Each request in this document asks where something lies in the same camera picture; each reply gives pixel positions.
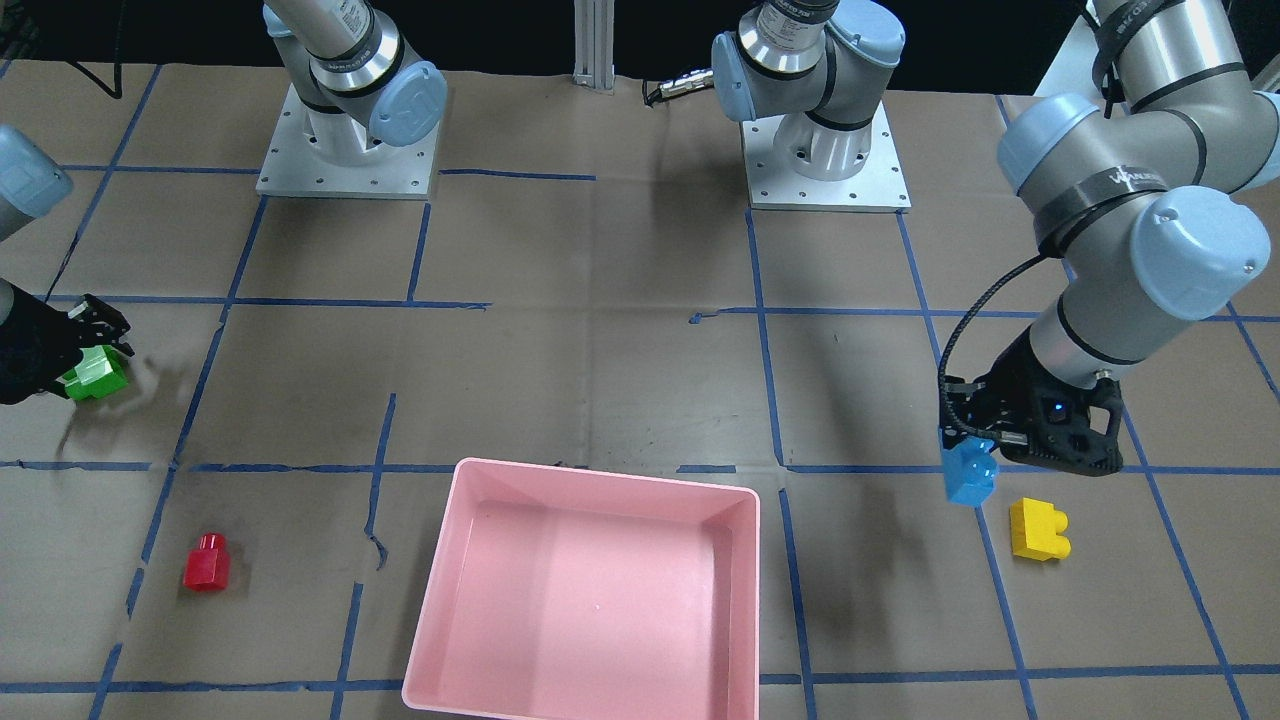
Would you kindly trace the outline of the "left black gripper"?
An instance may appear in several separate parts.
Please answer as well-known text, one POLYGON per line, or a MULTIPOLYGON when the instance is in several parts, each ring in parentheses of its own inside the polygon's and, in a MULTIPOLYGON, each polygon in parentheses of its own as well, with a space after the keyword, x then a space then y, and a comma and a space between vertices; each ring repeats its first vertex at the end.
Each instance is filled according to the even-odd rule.
POLYGON ((946 448, 992 439, 1010 461, 1083 477, 1124 466, 1119 383, 1103 378, 1083 389, 1061 382, 1036 359, 1027 332, 973 382, 940 372, 938 389, 946 448))

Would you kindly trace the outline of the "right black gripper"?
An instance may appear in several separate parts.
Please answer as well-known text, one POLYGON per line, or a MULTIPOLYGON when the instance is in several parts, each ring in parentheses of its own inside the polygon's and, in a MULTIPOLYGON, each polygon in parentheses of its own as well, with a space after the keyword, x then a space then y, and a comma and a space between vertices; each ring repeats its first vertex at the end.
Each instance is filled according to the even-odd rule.
POLYGON ((83 360, 88 346, 128 346, 131 324, 110 304, 84 293, 69 311, 1 282, 1 404, 33 395, 69 398, 61 377, 83 360))

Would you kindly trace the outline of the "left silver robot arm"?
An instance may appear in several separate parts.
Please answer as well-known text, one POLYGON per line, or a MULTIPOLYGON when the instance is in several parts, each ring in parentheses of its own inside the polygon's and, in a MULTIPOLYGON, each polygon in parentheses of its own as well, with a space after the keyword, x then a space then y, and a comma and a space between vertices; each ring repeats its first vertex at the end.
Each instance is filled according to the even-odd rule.
MULTIPOLYGON (((1123 468, 1119 379, 1220 311, 1268 264, 1233 193, 1277 178, 1277 95, 1252 87, 1221 1, 1098 1, 1092 69, 1130 111, 1078 94, 1021 113, 997 147, 1034 220, 1037 261, 1075 279, 974 380, 937 370, 943 478, 978 505, 996 454, 1084 477, 1123 468)), ((815 181, 858 154, 905 45, 872 1, 765 1, 712 51, 732 120, 782 117, 777 149, 815 181)))

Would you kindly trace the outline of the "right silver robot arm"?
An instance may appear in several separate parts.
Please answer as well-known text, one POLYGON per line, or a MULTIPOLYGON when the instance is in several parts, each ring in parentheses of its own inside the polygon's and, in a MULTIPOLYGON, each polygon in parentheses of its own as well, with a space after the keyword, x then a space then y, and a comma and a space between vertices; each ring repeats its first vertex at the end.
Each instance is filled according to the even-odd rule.
MULTIPOLYGON (((426 200, 449 88, 396 22, 366 1, 266 1, 291 87, 259 173, 264 197, 426 200)), ((87 293, 67 311, 1 286, 5 405, 100 397, 133 355, 125 316, 87 293)))

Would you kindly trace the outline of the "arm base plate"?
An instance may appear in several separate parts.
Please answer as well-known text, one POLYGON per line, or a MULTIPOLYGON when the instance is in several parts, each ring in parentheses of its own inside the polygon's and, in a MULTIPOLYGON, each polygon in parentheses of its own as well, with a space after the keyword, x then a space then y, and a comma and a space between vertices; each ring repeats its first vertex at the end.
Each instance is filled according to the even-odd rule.
POLYGON ((320 113, 289 87, 256 184, 293 199, 430 199, 443 123, 422 140, 381 143, 346 114, 320 113))
POLYGON ((765 210, 895 213, 913 206, 883 102, 859 129, 804 113, 742 118, 750 206, 765 210))

